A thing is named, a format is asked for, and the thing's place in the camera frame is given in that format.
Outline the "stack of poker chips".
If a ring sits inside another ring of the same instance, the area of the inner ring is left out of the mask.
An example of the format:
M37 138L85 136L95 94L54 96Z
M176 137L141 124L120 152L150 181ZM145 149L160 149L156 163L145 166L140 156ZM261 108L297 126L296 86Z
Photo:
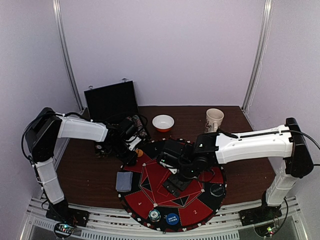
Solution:
M151 222L159 222L161 219L161 214L157 209L152 209L148 213L148 218Z

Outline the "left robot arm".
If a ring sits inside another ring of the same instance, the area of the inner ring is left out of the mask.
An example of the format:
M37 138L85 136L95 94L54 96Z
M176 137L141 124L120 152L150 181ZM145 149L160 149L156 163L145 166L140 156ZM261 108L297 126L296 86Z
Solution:
M114 154L125 165L136 163L137 145L143 138L130 119L120 123L94 121L76 113L58 113L45 107L25 128L21 137L24 157L35 171L49 203L49 211L61 222L72 218L72 211L60 186L54 164L58 140L76 139L97 143L103 155Z

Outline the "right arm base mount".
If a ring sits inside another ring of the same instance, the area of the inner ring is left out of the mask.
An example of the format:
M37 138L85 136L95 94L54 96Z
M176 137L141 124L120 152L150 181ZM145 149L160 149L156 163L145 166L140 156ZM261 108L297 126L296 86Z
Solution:
M269 206L259 206L239 212L242 226L253 225L254 232L264 239L271 238L277 232L281 216L279 207Z

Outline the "blue backed card deck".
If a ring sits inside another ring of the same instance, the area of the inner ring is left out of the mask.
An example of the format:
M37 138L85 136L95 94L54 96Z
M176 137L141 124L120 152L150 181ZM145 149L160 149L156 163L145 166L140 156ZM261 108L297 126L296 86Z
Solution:
M119 171L116 174L115 189L118 192L121 192L121 193L130 192L132 190L132 179L133 179L133 173L132 172L130 172L130 171L127 171L127 172Z

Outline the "blue small blind button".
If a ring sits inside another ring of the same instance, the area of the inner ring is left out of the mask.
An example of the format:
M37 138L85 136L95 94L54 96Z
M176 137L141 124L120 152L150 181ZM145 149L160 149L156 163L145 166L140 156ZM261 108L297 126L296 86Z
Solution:
M166 223L170 226L177 225L180 222L180 218L176 213L169 213L165 217Z

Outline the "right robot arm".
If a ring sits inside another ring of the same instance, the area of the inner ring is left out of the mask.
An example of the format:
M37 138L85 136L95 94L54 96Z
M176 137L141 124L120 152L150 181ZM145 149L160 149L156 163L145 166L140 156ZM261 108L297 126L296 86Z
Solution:
M293 117L283 125L260 131L228 133L218 128L198 135L194 143L166 140L156 160L170 169L178 181L190 182L213 166L247 159L282 158L280 169L265 192L263 205L256 210L258 219L266 221L297 179L314 169L306 137Z

